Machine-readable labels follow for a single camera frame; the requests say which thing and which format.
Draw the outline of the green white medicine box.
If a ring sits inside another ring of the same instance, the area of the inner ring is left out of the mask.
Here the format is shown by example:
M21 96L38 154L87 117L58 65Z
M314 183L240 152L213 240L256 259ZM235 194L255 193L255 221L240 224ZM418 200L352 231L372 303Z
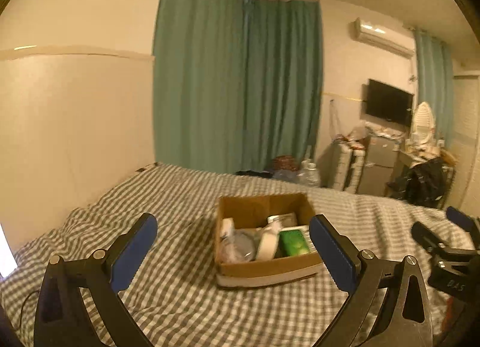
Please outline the green white medicine box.
M282 230L279 233L281 253L287 257L301 256L316 252L306 229Z

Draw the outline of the black bag on chair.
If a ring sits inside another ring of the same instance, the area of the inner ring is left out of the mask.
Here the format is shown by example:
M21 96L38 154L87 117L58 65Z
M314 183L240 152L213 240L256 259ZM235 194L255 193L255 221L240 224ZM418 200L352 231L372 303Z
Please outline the black bag on chair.
M387 184L388 197L415 206L437 208L448 190L448 170L441 158L408 168Z

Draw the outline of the silver mini fridge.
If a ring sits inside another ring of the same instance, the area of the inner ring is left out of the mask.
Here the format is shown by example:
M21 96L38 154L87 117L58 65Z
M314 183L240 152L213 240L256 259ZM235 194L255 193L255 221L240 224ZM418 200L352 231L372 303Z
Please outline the silver mini fridge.
M365 142L364 166L357 193L382 197L394 171L399 145L394 140L377 136L368 136Z

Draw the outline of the white oval vanity mirror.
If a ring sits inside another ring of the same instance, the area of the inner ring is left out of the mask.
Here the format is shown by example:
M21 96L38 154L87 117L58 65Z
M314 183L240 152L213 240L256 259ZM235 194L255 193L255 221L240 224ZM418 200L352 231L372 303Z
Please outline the white oval vanity mirror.
M427 102L418 104L412 117L411 140L416 145L424 145L434 136L434 115Z

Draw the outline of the grey checked bed cover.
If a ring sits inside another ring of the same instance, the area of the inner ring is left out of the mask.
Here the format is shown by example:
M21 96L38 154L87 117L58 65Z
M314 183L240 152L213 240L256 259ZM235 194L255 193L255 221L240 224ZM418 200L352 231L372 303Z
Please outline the grey checked bed cover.
M326 268L306 280L262 289L220 289L216 261L245 259L247 243L222 239L217 222L223 196L306 194L354 245L381 259L411 255L424 276L428 254L411 227L421 222L446 244L471 249L470 236L442 211L392 198L349 194L253 176L233 176L155 164L73 210L58 229L22 246L18 268L1 282L1 306L26 346L33 343L38 293L54 254L84 259L107 248L145 212L158 234L133 282L120 294L124 305L155 346L311 346L346 299Z

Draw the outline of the white storage cabinet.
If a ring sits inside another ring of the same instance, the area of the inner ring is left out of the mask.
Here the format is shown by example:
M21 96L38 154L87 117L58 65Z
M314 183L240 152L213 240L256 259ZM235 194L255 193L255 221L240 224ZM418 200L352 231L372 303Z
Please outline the white storage cabinet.
M355 194L365 162L365 147L359 142L333 142L328 187Z

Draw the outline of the clear water bottle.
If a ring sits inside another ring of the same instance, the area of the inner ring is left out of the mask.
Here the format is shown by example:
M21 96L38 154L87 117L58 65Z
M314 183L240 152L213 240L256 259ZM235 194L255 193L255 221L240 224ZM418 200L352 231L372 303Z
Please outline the clear water bottle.
M320 186L320 174L317 165L310 159L305 159L301 163L300 170L297 175L298 184L310 187Z

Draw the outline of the white bottle in box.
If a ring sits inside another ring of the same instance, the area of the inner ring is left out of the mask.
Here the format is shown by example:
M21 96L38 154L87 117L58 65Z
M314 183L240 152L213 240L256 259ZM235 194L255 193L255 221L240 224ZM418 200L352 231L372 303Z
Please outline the white bottle in box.
M278 249L279 232L282 225L278 221L273 221L261 230L259 244L256 251L256 261L270 261L275 258Z

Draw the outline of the open cardboard box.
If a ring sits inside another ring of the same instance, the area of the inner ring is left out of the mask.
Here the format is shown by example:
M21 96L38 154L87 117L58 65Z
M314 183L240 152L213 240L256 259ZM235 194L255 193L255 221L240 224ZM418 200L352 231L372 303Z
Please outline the open cardboard box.
M216 283L250 289L318 274L322 260L308 236L315 212L307 198L303 193L220 198Z

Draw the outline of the green curtain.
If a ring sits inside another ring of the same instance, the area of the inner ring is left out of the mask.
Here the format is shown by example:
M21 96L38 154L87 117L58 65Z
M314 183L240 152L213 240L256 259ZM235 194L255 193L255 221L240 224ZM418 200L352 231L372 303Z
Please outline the green curtain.
M414 31L418 103L429 104L435 120L435 138L450 147L453 129L453 64L450 48L427 31Z
M323 84L318 2L160 0L154 37L157 160L235 173L313 156Z

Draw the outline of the clear plastic bag in box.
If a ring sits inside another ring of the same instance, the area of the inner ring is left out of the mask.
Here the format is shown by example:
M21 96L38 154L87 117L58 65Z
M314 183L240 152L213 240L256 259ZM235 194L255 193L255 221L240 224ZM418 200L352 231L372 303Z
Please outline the clear plastic bag in box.
M226 264L250 262L256 259L256 235L235 230L220 242L220 261Z

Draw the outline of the white air conditioner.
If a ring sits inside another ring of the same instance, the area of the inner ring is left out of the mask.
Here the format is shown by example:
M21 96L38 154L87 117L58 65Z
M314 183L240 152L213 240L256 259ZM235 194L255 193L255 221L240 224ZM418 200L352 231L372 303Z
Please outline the white air conditioner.
M361 18L354 21L355 37L358 41L382 48L389 52L411 59L416 52L414 38L391 30L384 26L374 25Z

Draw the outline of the black wall television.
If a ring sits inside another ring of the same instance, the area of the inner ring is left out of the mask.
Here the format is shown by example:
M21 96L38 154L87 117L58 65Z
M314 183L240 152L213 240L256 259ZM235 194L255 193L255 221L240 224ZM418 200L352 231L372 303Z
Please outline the black wall television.
M414 95L400 88L369 79L364 94L364 112L402 126L411 126Z

